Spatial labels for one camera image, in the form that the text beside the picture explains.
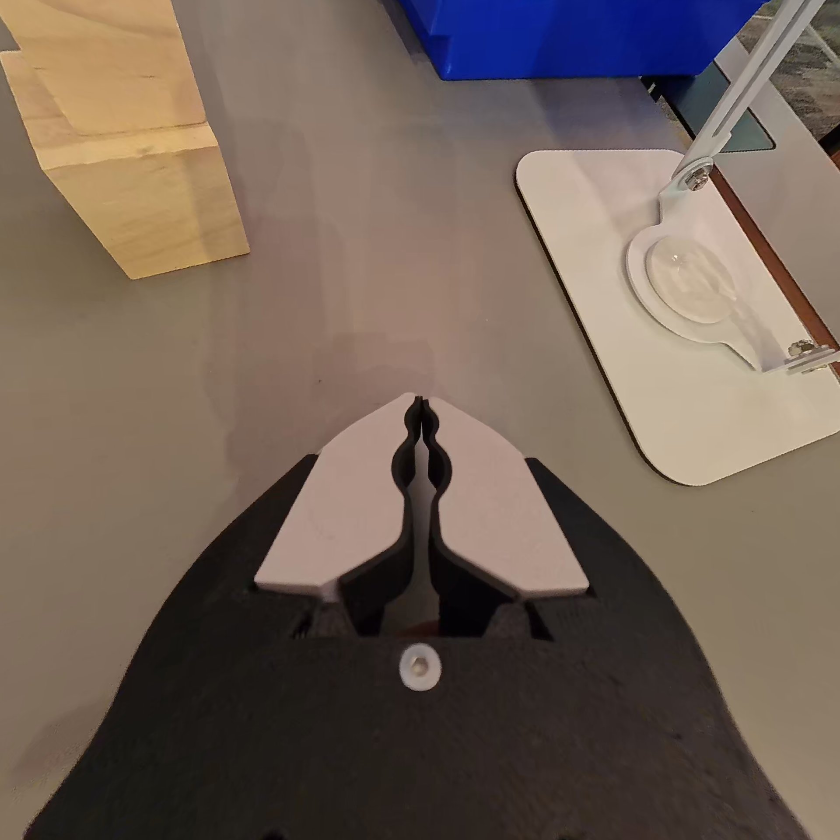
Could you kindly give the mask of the black flat device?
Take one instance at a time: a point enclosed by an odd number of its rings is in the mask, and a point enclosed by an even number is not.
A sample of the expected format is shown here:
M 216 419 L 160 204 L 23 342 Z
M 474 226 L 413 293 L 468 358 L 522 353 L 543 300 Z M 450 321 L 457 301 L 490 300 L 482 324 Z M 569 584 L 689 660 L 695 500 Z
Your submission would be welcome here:
M 640 77 L 650 97 L 665 104 L 674 119 L 693 140 L 729 87 L 717 64 L 712 63 L 696 77 Z M 748 108 L 731 130 L 722 153 L 773 151 L 776 142 Z

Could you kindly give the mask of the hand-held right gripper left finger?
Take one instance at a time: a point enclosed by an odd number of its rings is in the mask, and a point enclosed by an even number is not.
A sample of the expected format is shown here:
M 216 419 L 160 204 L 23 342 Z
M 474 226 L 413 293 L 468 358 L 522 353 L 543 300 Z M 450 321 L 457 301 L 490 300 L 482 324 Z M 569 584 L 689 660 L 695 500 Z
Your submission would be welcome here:
M 412 393 L 329 441 L 255 574 L 261 591 L 339 604 L 360 635 L 377 635 L 386 607 L 411 583 L 421 398 Z

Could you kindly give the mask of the blue plastic bin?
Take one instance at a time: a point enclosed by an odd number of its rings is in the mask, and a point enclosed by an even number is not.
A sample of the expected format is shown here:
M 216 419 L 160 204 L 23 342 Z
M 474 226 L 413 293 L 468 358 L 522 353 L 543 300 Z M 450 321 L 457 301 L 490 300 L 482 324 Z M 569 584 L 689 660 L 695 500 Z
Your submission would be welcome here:
M 695 77 L 762 1 L 401 1 L 446 81 Z

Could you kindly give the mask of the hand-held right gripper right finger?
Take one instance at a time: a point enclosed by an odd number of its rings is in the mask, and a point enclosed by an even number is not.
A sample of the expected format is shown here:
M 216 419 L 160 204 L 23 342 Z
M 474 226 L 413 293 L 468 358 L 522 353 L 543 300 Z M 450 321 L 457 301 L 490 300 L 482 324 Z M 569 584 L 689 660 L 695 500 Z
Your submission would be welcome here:
M 439 397 L 423 401 L 422 433 L 434 487 L 427 556 L 442 637 L 481 637 L 499 610 L 588 593 L 515 445 Z

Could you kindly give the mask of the large plain wooden cube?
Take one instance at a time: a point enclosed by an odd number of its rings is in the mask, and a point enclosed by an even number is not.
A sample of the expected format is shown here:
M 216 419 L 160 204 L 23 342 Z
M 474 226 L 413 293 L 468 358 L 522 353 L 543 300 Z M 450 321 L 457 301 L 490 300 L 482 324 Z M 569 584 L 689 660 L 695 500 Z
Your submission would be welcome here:
M 250 252 L 208 122 L 84 135 L 21 51 L 2 67 L 40 169 L 130 279 Z
M 74 129 L 132 133 L 204 123 L 170 1 L 2 1 L 26 65 Z

